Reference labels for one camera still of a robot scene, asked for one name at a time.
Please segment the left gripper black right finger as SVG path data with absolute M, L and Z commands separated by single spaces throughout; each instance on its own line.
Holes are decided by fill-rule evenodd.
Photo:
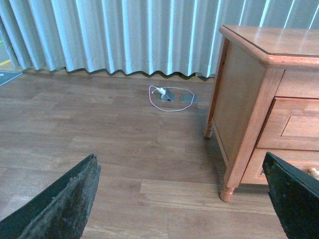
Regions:
M 263 172 L 269 197 L 289 239 L 319 237 L 319 181 L 267 152 Z

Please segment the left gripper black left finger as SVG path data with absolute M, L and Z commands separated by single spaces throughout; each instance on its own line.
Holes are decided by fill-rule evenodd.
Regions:
M 88 155 L 24 206 L 1 220 L 2 239 L 79 239 L 95 200 L 101 165 Z

